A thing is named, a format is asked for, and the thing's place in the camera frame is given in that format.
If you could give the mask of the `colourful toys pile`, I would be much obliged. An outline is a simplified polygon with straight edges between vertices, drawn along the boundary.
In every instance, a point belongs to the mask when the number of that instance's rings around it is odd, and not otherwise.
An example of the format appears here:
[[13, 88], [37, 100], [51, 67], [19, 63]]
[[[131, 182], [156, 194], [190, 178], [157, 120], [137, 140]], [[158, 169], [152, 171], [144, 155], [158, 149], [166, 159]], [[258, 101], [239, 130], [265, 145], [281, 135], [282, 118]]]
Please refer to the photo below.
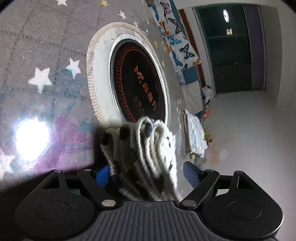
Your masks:
[[210, 108], [210, 100], [213, 96], [213, 89], [209, 85], [205, 85], [202, 88], [203, 92], [203, 102], [204, 102], [204, 114], [203, 119], [207, 119], [210, 116], [211, 108]]

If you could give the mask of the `butterfly pattern sofa cover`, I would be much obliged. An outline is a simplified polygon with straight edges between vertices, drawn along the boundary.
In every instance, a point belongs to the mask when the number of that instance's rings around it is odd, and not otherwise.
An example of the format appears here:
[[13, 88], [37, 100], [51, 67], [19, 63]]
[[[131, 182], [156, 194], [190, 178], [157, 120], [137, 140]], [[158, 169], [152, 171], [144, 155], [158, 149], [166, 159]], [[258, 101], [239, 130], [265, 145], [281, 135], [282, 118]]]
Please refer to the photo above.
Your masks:
[[174, 1], [146, 1], [161, 34], [176, 75], [191, 82], [199, 78], [199, 55], [191, 45]]

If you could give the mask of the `striped folded cloth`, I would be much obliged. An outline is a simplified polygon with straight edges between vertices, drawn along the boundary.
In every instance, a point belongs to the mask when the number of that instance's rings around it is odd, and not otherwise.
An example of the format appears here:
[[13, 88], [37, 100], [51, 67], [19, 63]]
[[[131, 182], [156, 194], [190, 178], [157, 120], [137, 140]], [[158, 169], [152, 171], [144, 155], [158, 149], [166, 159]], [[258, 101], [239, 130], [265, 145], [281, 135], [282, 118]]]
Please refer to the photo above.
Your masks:
[[208, 145], [200, 119], [196, 115], [189, 113], [186, 109], [182, 111], [182, 116], [187, 154], [204, 159], [205, 150], [208, 148]]

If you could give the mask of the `grey sofa cushion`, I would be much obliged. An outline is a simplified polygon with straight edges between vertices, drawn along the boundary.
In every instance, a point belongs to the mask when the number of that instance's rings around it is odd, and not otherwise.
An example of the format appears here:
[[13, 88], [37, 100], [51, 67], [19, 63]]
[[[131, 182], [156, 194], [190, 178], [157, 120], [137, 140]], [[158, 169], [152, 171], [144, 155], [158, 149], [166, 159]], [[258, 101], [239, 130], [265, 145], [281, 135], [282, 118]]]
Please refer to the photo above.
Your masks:
[[194, 81], [181, 86], [185, 98], [186, 109], [191, 114], [197, 114], [203, 110], [203, 99], [199, 81]]

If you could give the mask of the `dark window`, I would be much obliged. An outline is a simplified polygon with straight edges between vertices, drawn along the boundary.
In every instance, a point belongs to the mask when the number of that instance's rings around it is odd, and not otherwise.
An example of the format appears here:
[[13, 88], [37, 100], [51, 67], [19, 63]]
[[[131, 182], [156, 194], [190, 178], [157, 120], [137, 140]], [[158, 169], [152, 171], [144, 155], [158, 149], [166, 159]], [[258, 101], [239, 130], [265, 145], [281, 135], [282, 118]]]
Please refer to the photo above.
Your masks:
[[265, 88], [265, 43], [259, 7], [215, 4], [195, 8], [207, 44], [216, 93]]

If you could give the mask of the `white polka dot garment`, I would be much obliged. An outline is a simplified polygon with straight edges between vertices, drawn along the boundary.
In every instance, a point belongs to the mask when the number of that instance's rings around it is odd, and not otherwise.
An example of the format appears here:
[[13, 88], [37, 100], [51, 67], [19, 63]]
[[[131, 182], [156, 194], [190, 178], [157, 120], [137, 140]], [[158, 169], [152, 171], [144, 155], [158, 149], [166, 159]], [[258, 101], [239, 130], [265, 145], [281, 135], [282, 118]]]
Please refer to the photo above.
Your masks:
[[176, 137], [162, 120], [147, 116], [109, 128], [100, 139], [115, 187], [131, 201], [180, 202]]

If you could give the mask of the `grey star tablecloth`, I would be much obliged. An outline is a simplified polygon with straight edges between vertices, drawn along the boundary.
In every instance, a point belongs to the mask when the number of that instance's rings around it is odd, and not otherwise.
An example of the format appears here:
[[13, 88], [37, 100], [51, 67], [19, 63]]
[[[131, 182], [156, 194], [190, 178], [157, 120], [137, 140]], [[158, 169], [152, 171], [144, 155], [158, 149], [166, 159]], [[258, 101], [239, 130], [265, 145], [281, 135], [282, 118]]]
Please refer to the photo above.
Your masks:
[[100, 128], [89, 96], [86, 53], [112, 22], [137, 26], [163, 69], [171, 130], [184, 95], [144, 1], [12, 1], [1, 12], [1, 189], [94, 163]]

